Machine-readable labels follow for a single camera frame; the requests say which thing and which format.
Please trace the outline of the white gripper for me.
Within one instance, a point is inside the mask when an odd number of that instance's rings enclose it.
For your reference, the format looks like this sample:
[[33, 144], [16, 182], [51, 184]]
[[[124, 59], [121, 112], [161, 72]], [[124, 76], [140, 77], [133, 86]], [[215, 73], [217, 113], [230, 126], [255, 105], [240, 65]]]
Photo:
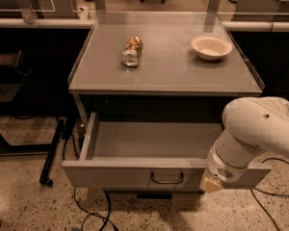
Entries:
[[199, 188], [214, 193], [223, 189], [223, 183], [237, 182], [250, 162], [263, 153], [264, 149], [239, 141], [223, 130], [208, 152], [206, 175], [202, 175]]

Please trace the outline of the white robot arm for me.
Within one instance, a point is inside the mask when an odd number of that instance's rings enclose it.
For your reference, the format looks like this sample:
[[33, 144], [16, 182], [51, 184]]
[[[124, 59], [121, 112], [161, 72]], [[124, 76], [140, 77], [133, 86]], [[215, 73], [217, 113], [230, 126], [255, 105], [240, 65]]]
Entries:
[[223, 132], [208, 152], [199, 187], [219, 191], [237, 182], [250, 162], [266, 151], [289, 159], [289, 101], [280, 97], [242, 97], [223, 109]]

